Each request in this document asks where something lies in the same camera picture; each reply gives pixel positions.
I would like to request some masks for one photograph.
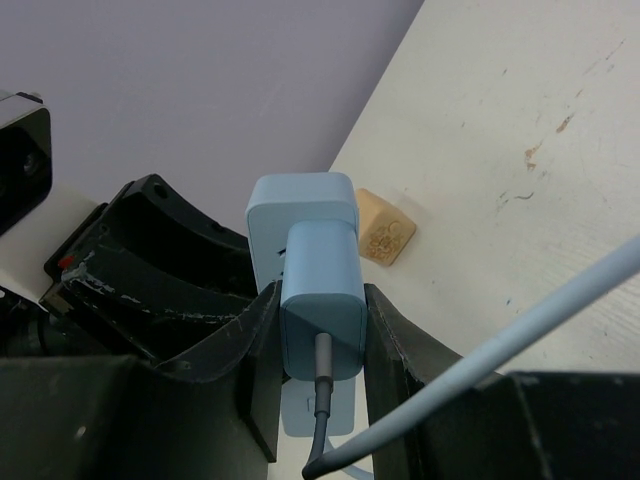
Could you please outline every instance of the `charging cable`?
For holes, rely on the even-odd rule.
[[[324,453],[335,450],[335,447],[331,443],[329,437],[327,437],[327,442],[324,446]],[[344,467],[342,471],[349,475],[351,478],[355,478],[355,480],[374,480],[373,473],[364,470],[363,468],[356,467],[355,465],[349,465]]]
[[[309,465],[324,453],[327,424],[331,416],[331,394],[333,393],[332,339],[328,333],[316,335],[316,426],[309,454]]]
[[[622,245],[520,315],[511,325],[456,362],[367,430],[331,452],[315,459],[310,457],[302,476],[305,480],[315,480],[351,465],[401,437],[445,403],[476,386],[496,368],[639,271],[640,236]]]

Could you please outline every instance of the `white table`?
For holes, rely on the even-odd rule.
[[[333,165],[404,210],[363,261],[461,354],[640,233],[640,4],[425,2]],[[640,370],[640,278],[507,369]]]

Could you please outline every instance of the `wooden cube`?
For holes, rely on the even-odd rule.
[[[416,224],[369,190],[356,190],[356,200],[360,211],[360,256],[391,265],[415,233]]]

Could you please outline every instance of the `red dot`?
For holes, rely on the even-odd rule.
[[[58,262],[58,266],[64,270],[69,265],[71,265],[74,259],[75,257],[73,255],[67,255],[66,257],[60,259],[60,261]]]

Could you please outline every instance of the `light blue power adapter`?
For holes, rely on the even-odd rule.
[[[367,305],[358,254],[358,206],[340,173],[261,178],[246,212],[258,290],[282,279],[284,368],[315,379],[314,341],[333,337],[335,380],[354,377],[364,359]]]

